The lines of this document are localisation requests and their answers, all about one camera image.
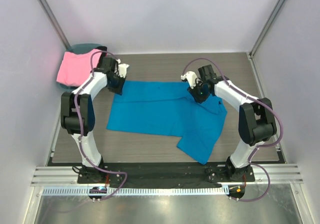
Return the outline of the blue t shirt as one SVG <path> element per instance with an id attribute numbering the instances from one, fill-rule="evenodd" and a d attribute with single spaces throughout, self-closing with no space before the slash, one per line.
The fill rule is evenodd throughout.
<path id="1" fill-rule="evenodd" d="M 107 129 L 180 137 L 177 148 L 205 165 L 224 128 L 227 110 L 221 98 L 199 104 L 182 82 L 127 81 L 115 95 Z"/>

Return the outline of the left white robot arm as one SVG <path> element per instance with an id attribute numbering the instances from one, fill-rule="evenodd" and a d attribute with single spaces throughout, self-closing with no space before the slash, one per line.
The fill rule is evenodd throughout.
<path id="1" fill-rule="evenodd" d="M 93 132 L 96 123 L 93 100 L 104 88 L 122 95 L 128 68 L 120 59 L 104 57 L 80 87 L 61 96 L 61 127 L 74 139 L 82 158 L 80 168 L 72 167 L 80 184 L 106 180 L 108 173 Z"/>

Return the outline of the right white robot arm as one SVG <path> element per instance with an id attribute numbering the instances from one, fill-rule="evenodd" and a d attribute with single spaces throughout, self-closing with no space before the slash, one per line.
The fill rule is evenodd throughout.
<path id="1" fill-rule="evenodd" d="M 198 72 L 200 76 L 188 71 L 180 77 L 189 84 L 187 90 L 195 102 L 203 103 L 212 95 L 223 99 L 238 112 L 240 141 L 225 165 L 226 177 L 235 181 L 249 171 L 255 152 L 277 132 L 272 103 L 237 88 L 224 75 L 218 76 L 211 65 L 199 68 Z"/>

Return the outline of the black and red folded clothes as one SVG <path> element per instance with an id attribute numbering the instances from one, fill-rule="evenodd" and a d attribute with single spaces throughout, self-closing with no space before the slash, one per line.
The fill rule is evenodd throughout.
<path id="1" fill-rule="evenodd" d="M 102 51 L 102 53 L 100 54 L 101 57 L 105 57 L 106 56 L 106 51 L 108 50 L 106 46 L 98 46 L 98 47 L 96 47 L 96 49 Z"/>

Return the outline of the pink folded t shirt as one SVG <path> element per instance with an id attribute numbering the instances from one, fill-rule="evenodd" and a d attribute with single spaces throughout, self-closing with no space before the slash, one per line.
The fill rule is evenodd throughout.
<path id="1" fill-rule="evenodd" d="M 64 53 L 56 81 L 65 86 L 79 87 L 91 74 L 91 56 L 98 49 L 85 54 Z"/>

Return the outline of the teal plastic basin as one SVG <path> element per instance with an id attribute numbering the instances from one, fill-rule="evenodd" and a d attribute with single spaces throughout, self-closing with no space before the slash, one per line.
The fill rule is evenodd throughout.
<path id="1" fill-rule="evenodd" d="M 71 46 L 69 49 L 66 51 L 75 53 L 75 54 L 85 54 L 93 49 L 96 49 L 96 47 L 102 46 L 101 44 L 96 44 L 96 43 L 81 43 L 81 44 L 75 44 Z M 104 57 L 100 56 L 101 53 L 95 54 L 91 56 L 90 58 L 90 63 L 91 63 L 91 68 L 96 68 L 99 61 L 102 60 Z M 72 86 L 65 86 L 63 84 L 58 83 L 58 85 L 64 90 L 64 91 L 72 91 L 78 87 L 72 87 Z"/>

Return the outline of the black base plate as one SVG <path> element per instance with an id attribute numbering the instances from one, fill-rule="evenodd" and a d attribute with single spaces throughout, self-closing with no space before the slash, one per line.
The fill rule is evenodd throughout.
<path id="1" fill-rule="evenodd" d="M 201 165 L 195 162 L 168 163 L 108 163 L 105 168 L 113 174 L 100 172 L 95 168 L 72 167 L 78 175 L 79 184 L 101 184 L 117 188 L 131 189 L 193 189 L 217 188 L 220 183 L 254 182 L 252 167 L 231 171 L 225 162 L 208 162 Z"/>

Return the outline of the aluminium frame rail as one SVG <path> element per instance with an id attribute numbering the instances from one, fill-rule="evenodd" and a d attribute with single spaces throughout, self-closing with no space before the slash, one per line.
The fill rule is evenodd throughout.
<path id="1" fill-rule="evenodd" d="M 302 184 L 301 172 L 296 164 L 264 164 L 272 184 Z M 75 184 L 77 174 L 71 167 L 37 167 L 33 174 L 32 186 L 63 186 Z"/>

